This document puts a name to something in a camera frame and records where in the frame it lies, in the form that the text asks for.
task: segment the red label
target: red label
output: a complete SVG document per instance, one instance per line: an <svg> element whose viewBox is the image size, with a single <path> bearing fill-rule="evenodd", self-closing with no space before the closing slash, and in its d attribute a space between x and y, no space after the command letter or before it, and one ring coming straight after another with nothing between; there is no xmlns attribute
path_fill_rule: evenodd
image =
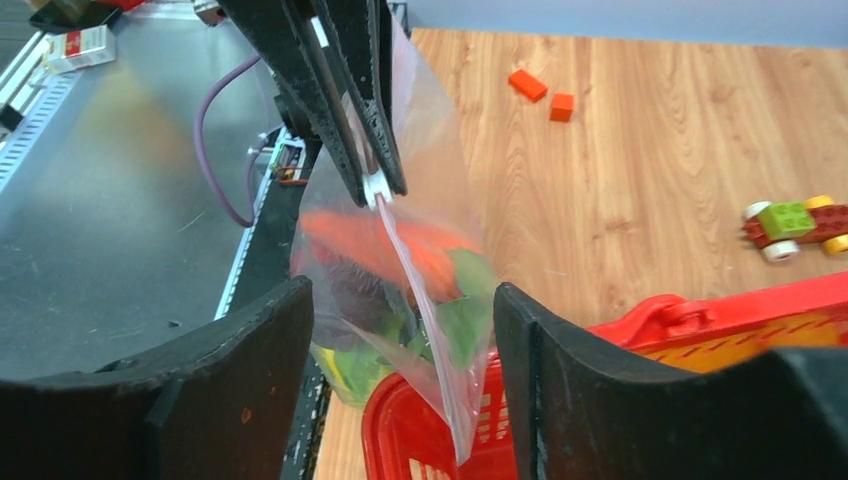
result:
<svg viewBox="0 0 848 480"><path fill-rule="evenodd" d="M70 32L65 35L65 58L75 57L82 53L81 37L82 32Z"/></svg>

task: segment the toy block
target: toy block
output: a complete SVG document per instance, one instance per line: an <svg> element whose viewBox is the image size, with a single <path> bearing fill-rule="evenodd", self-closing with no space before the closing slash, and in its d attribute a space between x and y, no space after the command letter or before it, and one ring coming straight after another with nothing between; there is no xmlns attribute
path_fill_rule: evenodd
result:
<svg viewBox="0 0 848 480"><path fill-rule="evenodd" d="M803 237L816 228L816 221L801 202L769 205L757 218L772 240Z"/></svg>
<svg viewBox="0 0 848 480"><path fill-rule="evenodd" d="M527 73L524 69L518 69L510 75L509 84L534 103L541 100L548 93L548 86L540 82L533 75Z"/></svg>
<svg viewBox="0 0 848 480"><path fill-rule="evenodd" d="M554 122L568 122L571 113L574 112L574 95L570 93L555 93L551 101L551 120Z"/></svg>

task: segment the white wheel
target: white wheel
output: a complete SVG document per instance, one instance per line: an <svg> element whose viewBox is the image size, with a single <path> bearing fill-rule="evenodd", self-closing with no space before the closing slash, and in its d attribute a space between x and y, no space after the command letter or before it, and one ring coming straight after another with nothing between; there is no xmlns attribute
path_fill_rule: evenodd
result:
<svg viewBox="0 0 848 480"><path fill-rule="evenodd" d="M763 256L769 262L782 262L794 257L801 249L795 240L784 240L782 242L772 243L763 249Z"/></svg>
<svg viewBox="0 0 848 480"><path fill-rule="evenodd" d="M771 205L771 202L757 202L757 203L752 204L750 207L745 209L745 213L743 215L745 217L745 221L747 222L748 220L756 217L760 212L765 210L766 207L768 207L769 205Z"/></svg>

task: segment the white box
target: white box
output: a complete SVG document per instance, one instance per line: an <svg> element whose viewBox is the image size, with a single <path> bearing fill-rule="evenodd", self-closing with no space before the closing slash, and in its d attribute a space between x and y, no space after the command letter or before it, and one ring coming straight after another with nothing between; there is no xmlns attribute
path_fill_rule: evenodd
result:
<svg viewBox="0 0 848 480"><path fill-rule="evenodd" d="M106 25L64 33L47 39L44 65L59 74L115 60L115 35Z"/></svg>

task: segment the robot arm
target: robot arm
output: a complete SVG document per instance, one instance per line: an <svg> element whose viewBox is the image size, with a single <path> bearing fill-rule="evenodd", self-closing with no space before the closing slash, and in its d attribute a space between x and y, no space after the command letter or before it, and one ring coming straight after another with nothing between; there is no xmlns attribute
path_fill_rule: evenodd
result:
<svg viewBox="0 0 848 480"><path fill-rule="evenodd" d="M369 202L372 178L405 195L391 128L392 18L385 0L218 0L274 71L287 98L306 112L333 158L351 198ZM325 54L312 26L327 36ZM357 152L341 102L347 91L366 133Z"/></svg>

